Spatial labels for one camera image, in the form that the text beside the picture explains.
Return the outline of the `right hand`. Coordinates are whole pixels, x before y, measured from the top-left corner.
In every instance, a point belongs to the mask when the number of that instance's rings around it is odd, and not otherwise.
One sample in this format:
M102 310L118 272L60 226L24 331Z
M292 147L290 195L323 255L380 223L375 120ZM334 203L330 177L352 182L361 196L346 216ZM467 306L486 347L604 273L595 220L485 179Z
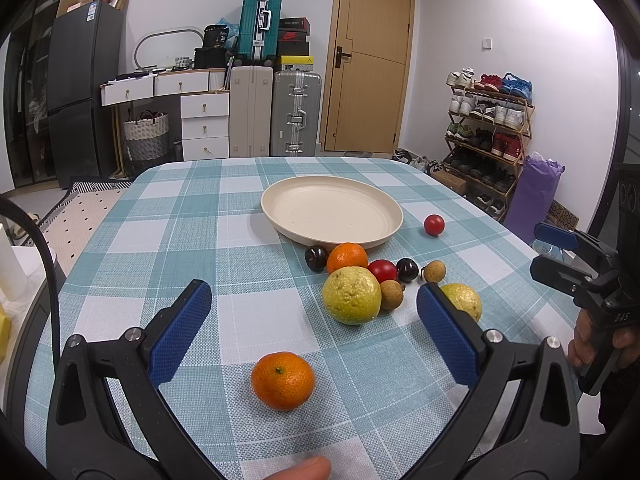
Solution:
M596 350L591 344L592 333L591 316L587 310L581 310L576 320L574 338L568 346L568 359L574 367L590 364L596 356ZM639 326L628 326L616 330L613 344L616 349L620 349L617 368L626 368L634 364L640 354Z

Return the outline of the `left hand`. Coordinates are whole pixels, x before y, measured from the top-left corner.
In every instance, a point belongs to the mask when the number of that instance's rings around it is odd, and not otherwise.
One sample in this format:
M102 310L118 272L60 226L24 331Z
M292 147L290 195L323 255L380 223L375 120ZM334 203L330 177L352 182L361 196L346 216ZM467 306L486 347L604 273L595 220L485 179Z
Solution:
M324 456L314 456L299 464L270 474L265 480L328 480L331 462Z

